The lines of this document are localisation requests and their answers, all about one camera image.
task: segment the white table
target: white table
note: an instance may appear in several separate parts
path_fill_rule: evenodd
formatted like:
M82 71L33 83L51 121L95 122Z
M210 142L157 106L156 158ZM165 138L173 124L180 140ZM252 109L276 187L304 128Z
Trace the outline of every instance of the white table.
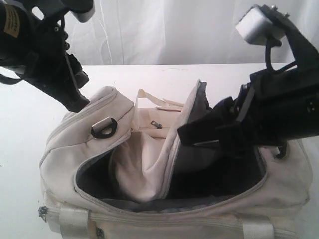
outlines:
M207 96L213 106L226 96L237 96L249 74L264 64L179 65L179 66L86 66L90 82L81 89L89 97L102 86L115 86L134 100L139 88L155 96L184 102L197 79L208 83ZM66 109L33 86L21 82L0 85L0 237L4 239L59 239L37 217L42 206L38 162L50 132ZM310 153L314 182L310 202L298 217L301 238L319 235L318 148Z

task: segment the bag strap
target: bag strap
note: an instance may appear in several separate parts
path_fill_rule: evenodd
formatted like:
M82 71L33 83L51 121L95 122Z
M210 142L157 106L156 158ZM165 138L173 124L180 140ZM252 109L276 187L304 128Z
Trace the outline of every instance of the bag strap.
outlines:
M160 100L159 98L151 95L150 93L144 91L143 89L139 89L138 94L136 96L136 100L135 100L135 113L134 113L134 118L133 118L133 123L132 123L132 129L135 129L135 130L138 130L140 128L139 114L138 114L138 108L139 108L138 101L141 98L148 99L153 104L157 105L156 109L161 110L161 111L178 111L178 112L180 112L184 106L184 104L178 103L175 101L170 101L170 100L166 100L166 99Z
M274 226L268 217L241 216L244 239L275 239Z
M89 239L89 210L63 204L59 224L63 239Z

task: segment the robotic arm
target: robotic arm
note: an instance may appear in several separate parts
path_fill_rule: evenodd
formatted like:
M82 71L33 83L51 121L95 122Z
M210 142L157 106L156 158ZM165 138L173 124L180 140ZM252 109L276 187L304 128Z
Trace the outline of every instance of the robotic arm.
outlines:
M66 53L70 45L64 31L64 16L71 11L80 22L94 13L93 0L0 1L0 66L13 70L20 79L0 75L0 82L25 80L60 101L72 112L88 103L79 92L88 81L78 60ZM40 20L32 9L44 15Z
M179 128L182 144L239 158L252 146L277 146L281 158L287 140L319 135L319 53L288 17L266 5L244 15L236 28L248 43L266 46L267 68L250 75L237 99L228 97ZM295 61L274 70L271 48L281 46L284 35Z

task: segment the yellow label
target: yellow label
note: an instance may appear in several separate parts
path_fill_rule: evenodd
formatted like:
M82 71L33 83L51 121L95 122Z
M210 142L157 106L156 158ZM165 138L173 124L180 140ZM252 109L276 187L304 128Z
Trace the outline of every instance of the yellow label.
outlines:
M20 31L20 19L17 11L13 6L5 4L5 25L3 31L17 38Z

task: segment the white curtain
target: white curtain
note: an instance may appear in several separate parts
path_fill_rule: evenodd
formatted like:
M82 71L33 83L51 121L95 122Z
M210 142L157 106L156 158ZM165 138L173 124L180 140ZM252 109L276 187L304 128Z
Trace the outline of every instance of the white curtain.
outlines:
M95 0L87 23L66 16L72 52L83 65L261 63L235 24L253 4L277 5L319 47L318 0ZM292 59L287 42L274 62Z

